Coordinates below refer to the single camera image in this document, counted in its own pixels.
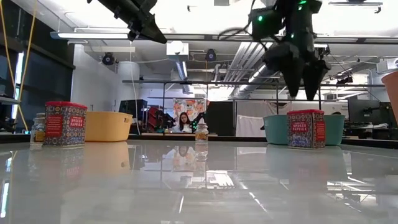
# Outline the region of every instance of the white curtain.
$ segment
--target white curtain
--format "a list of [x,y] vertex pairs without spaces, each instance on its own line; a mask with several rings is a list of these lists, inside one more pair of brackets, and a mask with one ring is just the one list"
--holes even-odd
[[[287,114],[292,104],[279,107],[279,114]],[[277,114],[277,105],[268,101],[239,101],[236,117],[236,137],[265,137],[263,117]]]

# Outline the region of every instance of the long dark hair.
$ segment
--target long dark hair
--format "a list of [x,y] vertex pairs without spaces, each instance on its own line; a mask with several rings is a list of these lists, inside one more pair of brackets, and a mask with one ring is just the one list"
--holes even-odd
[[180,114],[180,131],[182,131],[182,130],[184,129],[184,123],[182,123],[182,121],[181,121],[181,116],[182,116],[182,115],[185,115],[185,116],[187,117],[187,122],[186,122],[186,124],[191,124],[191,121],[189,120],[188,114],[187,114],[186,112],[182,112],[182,113]]

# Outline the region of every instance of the spice jar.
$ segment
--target spice jar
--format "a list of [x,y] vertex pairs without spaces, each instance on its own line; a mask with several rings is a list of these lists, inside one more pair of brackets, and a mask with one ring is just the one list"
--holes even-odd
[[30,145],[41,146],[45,137],[45,113],[36,114],[30,134]]
[[195,132],[196,141],[207,141],[209,131],[207,130],[207,125],[205,123],[198,124],[197,131]]

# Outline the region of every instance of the smoked paprika tin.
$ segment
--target smoked paprika tin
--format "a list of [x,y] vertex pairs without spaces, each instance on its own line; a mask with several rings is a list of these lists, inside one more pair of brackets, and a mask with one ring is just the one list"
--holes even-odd
[[290,111],[287,113],[289,147],[319,149],[325,147],[325,121],[321,110]]
[[65,101],[45,104],[43,146],[78,147],[85,143],[87,107]]

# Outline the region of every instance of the teal bowl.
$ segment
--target teal bowl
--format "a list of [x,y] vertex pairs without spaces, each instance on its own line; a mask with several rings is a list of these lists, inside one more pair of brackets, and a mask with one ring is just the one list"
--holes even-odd
[[270,115],[264,118],[267,142],[287,145],[287,115]]
[[[344,131],[344,115],[324,115],[327,146],[341,144]],[[270,115],[264,118],[267,142],[270,144],[287,145],[287,115]]]
[[337,146],[341,144],[344,131],[344,115],[324,115],[326,126],[326,145]]

